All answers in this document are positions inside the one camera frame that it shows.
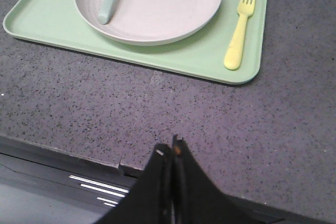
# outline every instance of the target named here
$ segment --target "plastic tray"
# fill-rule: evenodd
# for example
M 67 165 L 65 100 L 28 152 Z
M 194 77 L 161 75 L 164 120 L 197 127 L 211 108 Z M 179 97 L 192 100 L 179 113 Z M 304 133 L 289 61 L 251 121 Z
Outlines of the plastic tray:
M 222 0 L 213 19 L 200 31 L 164 46 L 131 46 L 115 42 L 91 28 L 78 13 L 75 0 L 19 0 L 3 25 L 24 40 L 136 63 L 189 76 L 242 84 L 259 71 L 267 0 L 256 0 L 247 24 L 243 60 L 238 70 L 223 66 L 236 27 L 239 0 Z

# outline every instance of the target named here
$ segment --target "black object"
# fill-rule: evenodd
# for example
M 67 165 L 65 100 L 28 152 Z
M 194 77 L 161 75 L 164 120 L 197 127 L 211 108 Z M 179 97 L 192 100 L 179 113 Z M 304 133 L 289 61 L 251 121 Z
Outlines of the black object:
M 183 139 L 155 146 L 127 196 L 95 224 L 259 224 L 219 191 Z

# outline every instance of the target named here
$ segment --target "fork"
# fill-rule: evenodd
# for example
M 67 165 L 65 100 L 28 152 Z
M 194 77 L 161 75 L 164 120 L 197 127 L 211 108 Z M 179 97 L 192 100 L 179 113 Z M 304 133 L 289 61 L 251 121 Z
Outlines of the fork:
M 240 0 L 238 4 L 238 23 L 224 57 L 224 66 L 229 70 L 236 70 L 240 66 L 243 56 L 247 19 L 254 12 L 255 2 L 256 0 Z

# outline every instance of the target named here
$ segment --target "gray countertop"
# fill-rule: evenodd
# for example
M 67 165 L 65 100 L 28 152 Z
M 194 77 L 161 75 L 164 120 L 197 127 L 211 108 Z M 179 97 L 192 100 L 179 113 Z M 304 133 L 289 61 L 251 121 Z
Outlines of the gray countertop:
M 18 0 L 0 0 L 0 17 Z M 336 0 L 268 0 L 243 86 L 13 39 L 0 31 L 0 135 L 143 169 L 183 136 L 225 193 L 336 222 Z

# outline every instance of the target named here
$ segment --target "white plate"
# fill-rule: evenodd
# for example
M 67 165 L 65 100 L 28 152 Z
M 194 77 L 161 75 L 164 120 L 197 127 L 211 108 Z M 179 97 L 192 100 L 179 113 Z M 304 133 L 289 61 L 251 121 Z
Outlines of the white plate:
M 119 0 L 111 21 L 97 21 L 103 0 L 75 0 L 87 23 L 119 42 L 154 46 L 172 43 L 201 29 L 221 0 Z

